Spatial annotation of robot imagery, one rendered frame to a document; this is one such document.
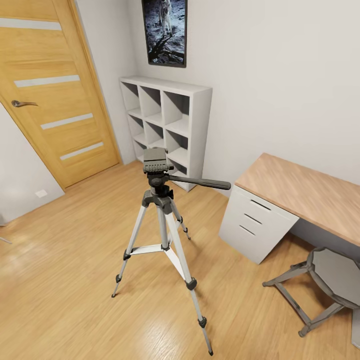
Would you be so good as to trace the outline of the camera tripod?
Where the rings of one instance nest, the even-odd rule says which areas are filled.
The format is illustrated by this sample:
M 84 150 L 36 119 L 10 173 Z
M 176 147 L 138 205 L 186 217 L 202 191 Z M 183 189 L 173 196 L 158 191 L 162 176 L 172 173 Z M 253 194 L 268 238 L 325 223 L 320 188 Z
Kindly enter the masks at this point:
M 190 275 L 190 271 L 187 265 L 185 254 L 178 234 L 178 228 L 180 224 L 183 227 L 183 231 L 186 233 L 188 239 L 191 239 L 191 237 L 189 237 L 188 228 L 185 227 L 183 223 L 183 218 L 180 216 L 180 213 L 173 200 L 174 199 L 173 190 L 170 190 L 170 187 L 165 185 L 165 182 L 171 180 L 171 181 L 199 184 L 204 187 L 210 187 L 213 189 L 220 189 L 220 190 L 230 190 L 231 183 L 221 180 L 204 179 L 204 178 L 195 179 L 195 178 L 169 175 L 169 173 L 167 172 L 168 170 L 174 170 L 174 164 L 167 164 L 166 154 L 168 154 L 167 148 L 156 146 L 153 147 L 152 149 L 144 149 L 143 171 L 145 174 L 147 174 L 147 178 L 149 179 L 149 185 L 151 186 L 151 190 L 147 190 L 144 194 L 142 200 L 142 206 L 128 248 L 125 250 L 124 253 L 124 257 L 123 257 L 124 263 L 121 268 L 121 272 L 119 275 L 116 276 L 117 285 L 114 294 L 112 295 L 112 298 L 115 297 L 115 293 L 117 291 L 120 281 L 122 280 L 122 275 L 126 267 L 127 261 L 129 258 L 131 258 L 131 255 L 165 252 L 165 254 L 171 260 L 172 264 L 176 267 L 176 269 L 184 279 L 187 288 L 190 290 L 195 305 L 195 309 L 198 314 L 198 318 L 199 318 L 198 322 L 199 325 L 202 327 L 207 342 L 207 346 L 209 349 L 209 354 L 212 356 L 214 353 L 213 350 L 211 349 L 205 329 L 205 326 L 207 324 L 207 318 L 201 315 L 199 304 L 194 291 L 194 288 L 197 286 L 197 280 L 195 278 L 192 278 Z M 146 210 L 149 207 L 150 203 L 155 203 L 157 207 L 162 244 L 133 248 L 143 218 L 145 216 Z M 174 220 L 172 212 L 176 216 L 176 221 Z M 167 234 L 166 220 L 170 229 L 169 234 Z M 178 257 L 170 247 L 172 241 L 174 242 Z

